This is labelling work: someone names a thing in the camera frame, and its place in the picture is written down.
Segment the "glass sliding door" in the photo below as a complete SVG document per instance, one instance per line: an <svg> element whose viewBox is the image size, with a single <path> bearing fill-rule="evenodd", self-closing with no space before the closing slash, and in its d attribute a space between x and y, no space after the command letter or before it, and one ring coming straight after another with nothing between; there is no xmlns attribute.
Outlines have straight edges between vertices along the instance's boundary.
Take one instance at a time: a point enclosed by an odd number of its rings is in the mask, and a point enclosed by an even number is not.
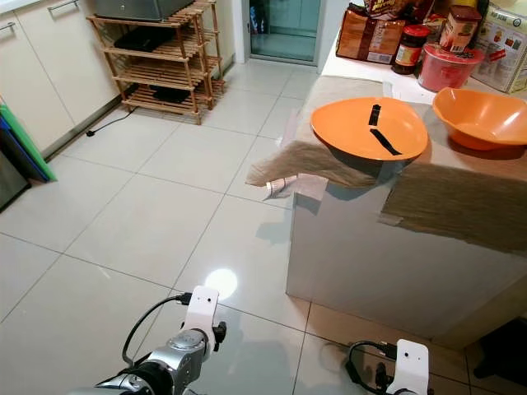
<svg viewBox="0 0 527 395"><path fill-rule="evenodd" d="M317 64L321 0L247 0L249 56Z"/></svg>

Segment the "red-lidded sauce jar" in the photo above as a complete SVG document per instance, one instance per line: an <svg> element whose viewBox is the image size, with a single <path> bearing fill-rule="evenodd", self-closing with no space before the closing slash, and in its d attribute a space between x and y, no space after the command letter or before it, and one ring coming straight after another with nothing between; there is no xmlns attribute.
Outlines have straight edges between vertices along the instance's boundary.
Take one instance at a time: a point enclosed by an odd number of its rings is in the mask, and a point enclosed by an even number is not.
<svg viewBox="0 0 527 395"><path fill-rule="evenodd" d="M392 72L399 75L410 75L415 72L430 31L425 24L403 27L398 52L391 63Z"/></svg>

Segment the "large pale labelled container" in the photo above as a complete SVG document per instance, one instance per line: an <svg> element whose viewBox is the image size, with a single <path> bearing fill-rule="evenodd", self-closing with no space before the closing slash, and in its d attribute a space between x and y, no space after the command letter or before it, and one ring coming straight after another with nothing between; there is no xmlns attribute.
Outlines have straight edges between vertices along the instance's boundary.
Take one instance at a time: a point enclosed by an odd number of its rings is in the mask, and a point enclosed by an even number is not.
<svg viewBox="0 0 527 395"><path fill-rule="evenodd" d="M473 44L483 54L474 79L501 93L527 91L527 5L503 7L490 0Z"/></svg>

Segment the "white floor cabinet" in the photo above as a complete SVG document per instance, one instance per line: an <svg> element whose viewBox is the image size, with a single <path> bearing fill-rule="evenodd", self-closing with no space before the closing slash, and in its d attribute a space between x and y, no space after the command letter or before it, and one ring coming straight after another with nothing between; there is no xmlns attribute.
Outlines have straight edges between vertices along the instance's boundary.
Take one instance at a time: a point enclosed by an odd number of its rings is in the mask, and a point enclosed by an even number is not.
<svg viewBox="0 0 527 395"><path fill-rule="evenodd" d="M90 0L0 0L0 91L26 135L53 157L116 106Z"/></svg>

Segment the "dark grey appliance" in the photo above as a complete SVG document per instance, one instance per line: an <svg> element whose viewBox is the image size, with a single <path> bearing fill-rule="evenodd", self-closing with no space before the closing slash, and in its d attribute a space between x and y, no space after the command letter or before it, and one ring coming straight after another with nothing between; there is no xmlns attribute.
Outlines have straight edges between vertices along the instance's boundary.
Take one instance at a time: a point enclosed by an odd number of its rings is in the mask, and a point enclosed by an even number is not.
<svg viewBox="0 0 527 395"><path fill-rule="evenodd" d="M5 151L1 151L0 158L0 210L4 211L30 187L30 184L8 159Z"/></svg>

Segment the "wooden slatted rack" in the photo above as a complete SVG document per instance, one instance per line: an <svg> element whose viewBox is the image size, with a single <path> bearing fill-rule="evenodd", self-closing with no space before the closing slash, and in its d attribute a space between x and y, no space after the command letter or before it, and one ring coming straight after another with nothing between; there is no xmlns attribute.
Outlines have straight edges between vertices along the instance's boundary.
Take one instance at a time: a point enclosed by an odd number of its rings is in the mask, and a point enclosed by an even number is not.
<svg viewBox="0 0 527 395"><path fill-rule="evenodd" d="M194 0L165 20L125 21L91 15L110 80L128 109L168 113L181 122L203 124L204 117L225 94L223 57L216 0ZM153 52L117 49L114 42L137 26L175 29L173 40ZM151 86L192 91L182 103L153 99Z"/></svg>

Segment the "grey appliance on rack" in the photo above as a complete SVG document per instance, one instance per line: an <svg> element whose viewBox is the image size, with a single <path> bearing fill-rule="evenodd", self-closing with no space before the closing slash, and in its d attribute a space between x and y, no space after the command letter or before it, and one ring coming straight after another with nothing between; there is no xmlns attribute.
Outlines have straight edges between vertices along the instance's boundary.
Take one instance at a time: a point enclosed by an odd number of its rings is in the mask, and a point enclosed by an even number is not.
<svg viewBox="0 0 527 395"><path fill-rule="evenodd" d="M179 12L194 0L91 0L96 16L125 21L158 22Z"/></svg>

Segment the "brown snack bag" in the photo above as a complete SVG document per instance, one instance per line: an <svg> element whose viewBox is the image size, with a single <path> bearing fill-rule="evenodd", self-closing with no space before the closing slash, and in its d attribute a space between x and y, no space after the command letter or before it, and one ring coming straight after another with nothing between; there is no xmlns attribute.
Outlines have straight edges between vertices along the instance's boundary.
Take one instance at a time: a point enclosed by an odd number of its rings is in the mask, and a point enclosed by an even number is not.
<svg viewBox="0 0 527 395"><path fill-rule="evenodd" d="M370 18L364 5L349 3L340 21L340 31L335 41L335 55L340 58L366 61L375 26L375 21Z"/></svg>
<svg viewBox="0 0 527 395"><path fill-rule="evenodd" d="M398 52L400 37L406 24L405 20L366 19L362 36L364 49L361 50L364 60L369 63L391 64Z"/></svg>

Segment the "orange plastic bowl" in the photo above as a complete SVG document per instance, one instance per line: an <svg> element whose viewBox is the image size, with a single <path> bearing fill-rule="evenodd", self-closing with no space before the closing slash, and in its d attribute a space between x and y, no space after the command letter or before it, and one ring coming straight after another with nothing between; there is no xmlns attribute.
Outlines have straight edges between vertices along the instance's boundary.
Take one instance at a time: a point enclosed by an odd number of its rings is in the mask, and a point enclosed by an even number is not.
<svg viewBox="0 0 527 395"><path fill-rule="evenodd" d="M432 108L459 146L475 151L527 146L527 100L447 87L438 91Z"/></svg>

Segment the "brown canister with red lid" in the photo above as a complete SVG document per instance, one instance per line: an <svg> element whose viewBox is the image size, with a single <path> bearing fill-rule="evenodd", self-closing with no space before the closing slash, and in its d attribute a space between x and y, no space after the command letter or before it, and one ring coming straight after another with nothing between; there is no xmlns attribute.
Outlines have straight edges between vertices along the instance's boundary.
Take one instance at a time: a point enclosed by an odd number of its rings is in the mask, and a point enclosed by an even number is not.
<svg viewBox="0 0 527 395"><path fill-rule="evenodd" d="M476 7L451 5L437 42L438 48L448 53L466 52L482 18Z"/></svg>

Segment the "orange plastic plate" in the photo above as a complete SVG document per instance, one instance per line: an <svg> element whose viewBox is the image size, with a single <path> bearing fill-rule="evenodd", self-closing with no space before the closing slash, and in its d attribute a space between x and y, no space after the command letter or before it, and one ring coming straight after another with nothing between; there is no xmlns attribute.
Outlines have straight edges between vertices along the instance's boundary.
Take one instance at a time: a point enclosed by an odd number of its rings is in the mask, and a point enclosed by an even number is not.
<svg viewBox="0 0 527 395"><path fill-rule="evenodd" d="M372 105L381 105L379 124L368 124ZM317 138L343 153L368 160L410 160L424 153L430 138L422 118L402 100L389 97L357 97L320 106L311 114ZM379 129L399 156L392 156L371 135Z"/></svg>

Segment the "long black tape strip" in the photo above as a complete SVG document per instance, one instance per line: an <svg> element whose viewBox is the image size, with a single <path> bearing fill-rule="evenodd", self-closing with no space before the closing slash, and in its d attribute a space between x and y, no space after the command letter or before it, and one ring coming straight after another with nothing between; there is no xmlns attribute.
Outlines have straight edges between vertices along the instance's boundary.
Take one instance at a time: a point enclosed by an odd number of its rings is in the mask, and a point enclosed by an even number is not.
<svg viewBox="0 0 527 395"><path fill-rule="evenodd" d="M395 150L395 147L392 146L391 142L387 139L387 137L384 134L381 134L379 129L372 128L370 129L371 135L376 139L376 141L384 147L384 149L391 154L392 156L399 156L399 151Z"/></svg>

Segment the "red plastic container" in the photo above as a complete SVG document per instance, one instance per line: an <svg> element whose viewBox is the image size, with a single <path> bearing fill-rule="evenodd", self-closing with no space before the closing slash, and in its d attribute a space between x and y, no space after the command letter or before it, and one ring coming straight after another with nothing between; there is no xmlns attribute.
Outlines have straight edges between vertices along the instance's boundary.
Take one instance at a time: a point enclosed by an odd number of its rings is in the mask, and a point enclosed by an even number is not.
<svg viewBox="0 0 527 395"><path fill-rule="evenodd" d="M466 49L462 53L444 50L436 43L424 46L421 71L417 77L419 86L437 93L443 89L459 89L472 72L485 59L478 49Z"/></svg>

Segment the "brown table cloth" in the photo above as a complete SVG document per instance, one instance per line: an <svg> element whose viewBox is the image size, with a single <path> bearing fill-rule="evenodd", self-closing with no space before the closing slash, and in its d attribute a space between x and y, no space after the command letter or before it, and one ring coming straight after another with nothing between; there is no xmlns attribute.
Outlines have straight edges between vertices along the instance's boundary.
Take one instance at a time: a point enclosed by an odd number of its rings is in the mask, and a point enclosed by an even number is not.
<svg viewBox="0 0 527 395"><path fill-rule="evenodd" d="M392 172L378 160L355 159L324 146L313 135L309 113L321 105L381 95L378 81L322 76L316 80L293 136L254 165L245 182L264 187L297 174L312 174L339 187L373 188L393 180L380 210L386 225L451 237L527 258L527 153L513 148L473 153L448 142L447 128L429 106L413 110L428 128L425 154Z"/></svg>

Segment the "red snack packet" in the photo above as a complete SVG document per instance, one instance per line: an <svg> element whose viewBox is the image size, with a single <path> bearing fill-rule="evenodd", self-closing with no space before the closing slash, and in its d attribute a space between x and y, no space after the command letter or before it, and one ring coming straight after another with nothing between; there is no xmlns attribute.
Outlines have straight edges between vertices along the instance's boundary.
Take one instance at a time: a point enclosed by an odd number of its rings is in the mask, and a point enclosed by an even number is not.
<svg viewBox="0 0 527 395"><path fill-rule="evenodd" d="M376 20L407 20L417 8L417 0L362 0L362 8Z"/></svg>

